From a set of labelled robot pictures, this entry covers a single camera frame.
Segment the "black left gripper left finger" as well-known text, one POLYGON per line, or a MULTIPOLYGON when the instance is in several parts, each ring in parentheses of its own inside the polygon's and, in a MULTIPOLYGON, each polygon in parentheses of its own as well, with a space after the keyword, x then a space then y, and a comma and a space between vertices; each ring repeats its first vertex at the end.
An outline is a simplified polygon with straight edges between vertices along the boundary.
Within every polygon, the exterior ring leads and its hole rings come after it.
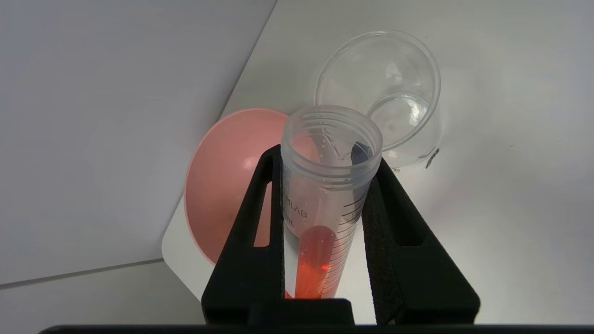
POLYGON ((202 311, 208 325, 246 325, 252 306, 285 297, 280 148, 273 146, 261 155, 202 294, 202 311), (267 201, 268 185, 271 199, 267 201), (265 203, 270 204, 269 244, 256 247, 255 235, 265 203))

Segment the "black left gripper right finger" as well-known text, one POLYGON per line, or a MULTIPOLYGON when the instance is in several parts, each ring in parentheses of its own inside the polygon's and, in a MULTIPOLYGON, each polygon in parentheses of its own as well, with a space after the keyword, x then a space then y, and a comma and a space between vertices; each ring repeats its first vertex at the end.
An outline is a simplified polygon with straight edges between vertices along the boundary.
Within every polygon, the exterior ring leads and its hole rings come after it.
POLYGON ((385 161, 362 210, 378 325, 471 325, 481 300, 385 161))

